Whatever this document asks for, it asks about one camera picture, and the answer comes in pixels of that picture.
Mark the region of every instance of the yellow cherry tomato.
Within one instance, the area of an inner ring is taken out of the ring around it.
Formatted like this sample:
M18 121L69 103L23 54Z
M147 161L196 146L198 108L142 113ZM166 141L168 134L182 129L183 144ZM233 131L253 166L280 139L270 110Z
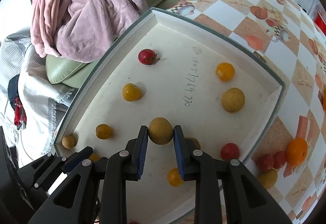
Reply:
M230 81L234 73L234 67L230 63L223 62L216 68L216 74L221 81Z
M128 102L133 102L141 97L141 90L132 83L126 84L122 89L122 96Z
M178 172L178 168L174 168L167 173L167 180L173 187L178 187L183 183L183 180Z
M90 160L92 160L93 162L96 162L96 161L100 160L100 156L96 155L95 153L91 154L88 158Z
M96 136L99 139L108 139L113 136L113 132L107 124L100 124L96 127Z

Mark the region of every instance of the yellow fruit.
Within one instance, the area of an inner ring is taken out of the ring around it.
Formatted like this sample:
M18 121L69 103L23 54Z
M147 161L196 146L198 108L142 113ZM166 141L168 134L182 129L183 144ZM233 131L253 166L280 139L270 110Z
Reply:
M91 154L88 158L90 160L92 160L93 162L96 162L96 161L100 160L100 156L96 155L95 153Z
M222 81L230 81L234 76L234 67L230 63L223 62L216 68L216 74Z
M100 124L96 128L96 136L99 139L108 139L113 136L113 132L107 124Z
M183 180L178 172L178 168L174 168L167 173L167 180L173 187L178 187L183 183Z
M276 170L271 169L268 172L258 176L257 180L267 190L275 185L276 181L278 180L278 173Z
M173 138L173 128L163 117L154 118L148 126L148 136L155 144L168 144Z
M222 95L222 106L229 113L239 112L245 104L245 95L238 88L231 88Z
M200 150L200 143L197 139L195 138L186 138L186 139L190 139L195 144L196 150Z
M126 84L122 89L122 96L128 102L133 102L141 97L141 90L132 83Z
M66 149L71 149L75 146L75 139L72 135L68 135L68 136L63 136L62 137L62 145L66 148Z

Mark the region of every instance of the table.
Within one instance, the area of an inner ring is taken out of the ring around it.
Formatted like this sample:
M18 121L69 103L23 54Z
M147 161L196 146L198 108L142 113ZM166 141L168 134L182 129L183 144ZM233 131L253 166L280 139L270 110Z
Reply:
M297 168L285 164L268 190L294 224L303 223L326 181L325 35L293 0L182 0L169 11L256 52L285 82L278 115L246 166L257 175L257 157L285 150L292 139L304 138L308 142L304 163ZM193 214L179 221L189 223Z

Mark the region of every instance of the blue gripper pad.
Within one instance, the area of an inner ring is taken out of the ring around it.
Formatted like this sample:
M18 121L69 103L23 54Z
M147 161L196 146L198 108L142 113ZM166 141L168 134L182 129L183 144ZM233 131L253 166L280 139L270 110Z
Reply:
M138 156L138 171L137 171L138 180L141 178L141 176L144 172L147 144L148 144L148 129L146 127L146 130L143 134L143 138L141 141L141 148L140 148L140 152L139 152L139 156Z
M182 133L181 127L180 129L178 129L177 126L174 127L173 142L174 142L175 157L177 159L178 171L181 176L181 179L183 180L185 176L185 164L184 164L184 157L183 157L182 148L179 139L180 131Z

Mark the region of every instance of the screw head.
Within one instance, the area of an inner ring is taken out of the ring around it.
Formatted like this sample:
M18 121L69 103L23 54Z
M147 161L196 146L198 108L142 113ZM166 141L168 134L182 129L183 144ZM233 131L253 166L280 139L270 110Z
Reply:
M232 166L239 166L240 165L240 162L238 159L232 159L230 160L230 163Z
M194 150L192 153L197 157L200 157L201 155L203 155L203 152L201 150Z
M85 159L81 162L83 166L89 166L92 164L92 161L90 159Z
M122 151L120 151L119 155L121 157L127 157L129 155L129 151L128 150L122 150Z

